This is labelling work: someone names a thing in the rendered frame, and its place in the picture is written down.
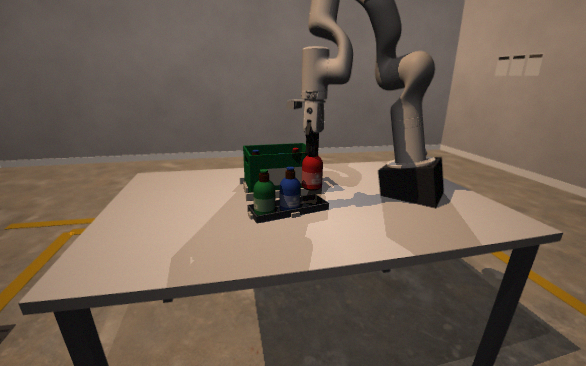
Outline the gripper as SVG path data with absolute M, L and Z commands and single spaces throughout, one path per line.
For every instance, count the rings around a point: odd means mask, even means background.
M 324 130 L 324 103 L 325 101 L 305 101 L 303 131 L 306 133 L 306 154 L 315 154 L 316 145 L 319 148 L 319 133 Z

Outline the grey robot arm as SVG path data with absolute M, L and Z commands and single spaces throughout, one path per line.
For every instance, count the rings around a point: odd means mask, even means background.
M 330 59 L 326 47 L 303 48 L 301 98 L 306 101 L 324 101 L 329 84 L 346 84 L 351 76 L 353 47 L 347 34 L 336 24 L 339 1 L 311 0 L 309 31 L 338 44 L 338 56 Z M 405 88 L 390 109 L 396 162 L 389 161 L 387 167 L 403 169 L 431 165 L 435 158 L 426 157 L 422 100 L 434 77 L 433 58 L 424 51 L 396 57 L 402 27 L 394 0 L 356 1 L 366 10 L 374 30 L 377 84 L 387 91 Z

